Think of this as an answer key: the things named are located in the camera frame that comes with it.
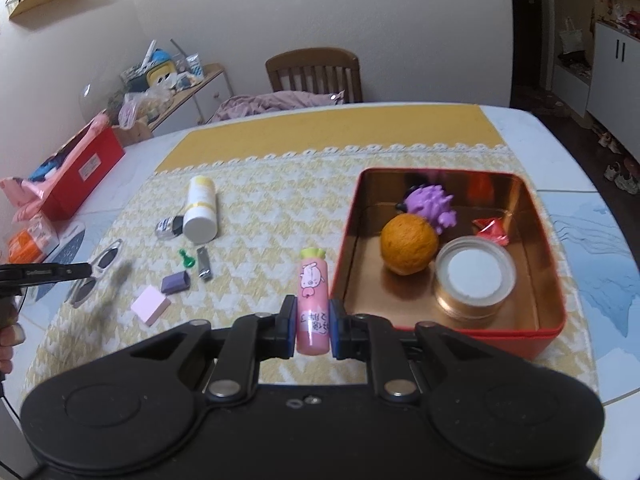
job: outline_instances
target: slipper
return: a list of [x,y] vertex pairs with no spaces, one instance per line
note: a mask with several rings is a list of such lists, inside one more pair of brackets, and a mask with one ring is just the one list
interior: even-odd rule
[[614,182],[616,183],[616,186],[618,186],[622,191],[626,191],[630,195],[638,194],[638,191],[640,190],[638,184],[630,175],[629,178],[625,178],[622,176],[622,174],[619,174]]
[[620,163],[614,162],[609,164],[607,169],[604,170],[604,178],[613,182],[613,180],[620,174]]
[[602,146],[603,148],[606,148],[609,143],[613,140],[611,137],[611,134],[609,132],[604,132],[603,134],[598,134],[598,136],[600,137],[600,140],[598,141],[598,144],[600,146]]
[[629,170],[629,173],[633,178],[640,178],[640,164],[630,157],[625,158],[625,168]]
[[617,153],[618,155],[620,155],[622,152],[620,151],[620,148],[618,147],[618,142],[616,139],[611,139],[610,143],[609,143],[609,149],[613,152],[613,153]]

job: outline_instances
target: white bottle cap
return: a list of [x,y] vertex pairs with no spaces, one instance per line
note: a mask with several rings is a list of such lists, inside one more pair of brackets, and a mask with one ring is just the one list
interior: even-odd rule
[[459,319],[495,314],[516,283],[516,267],[509,253],[477,236],[463,236],[444,245],[435,268],[438,304]]
[[218,234],[216,212],[207,205],[195,205],[184,214],[182,233],[194,244],[203,245]]

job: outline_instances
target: orange package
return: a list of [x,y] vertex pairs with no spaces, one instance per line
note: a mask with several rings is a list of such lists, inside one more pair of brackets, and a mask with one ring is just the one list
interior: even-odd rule
[[39,264],[58,246],[55,229],[43,214],[37,214],[7,241],[10,264]]

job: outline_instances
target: pink tube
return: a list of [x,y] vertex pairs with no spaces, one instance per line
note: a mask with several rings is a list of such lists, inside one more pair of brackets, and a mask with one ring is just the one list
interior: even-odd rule
[[324,251],[300,252],[298,273],[298,352],[322,355],[329,351],[329,284]]

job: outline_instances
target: sunglasses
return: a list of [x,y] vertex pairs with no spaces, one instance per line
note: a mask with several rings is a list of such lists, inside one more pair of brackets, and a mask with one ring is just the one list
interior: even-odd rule
[[122,244],[123,241],[121,239],[114,241],[113,244],[89,262],[92,266],[92,275],[88,278],[74,282],[69,293],[66,295],[65,301],[67,303],[69,303],[73,308],[78,308],[91,296],[95,286],[100,282],[108,269],[116,261],[122,250]]

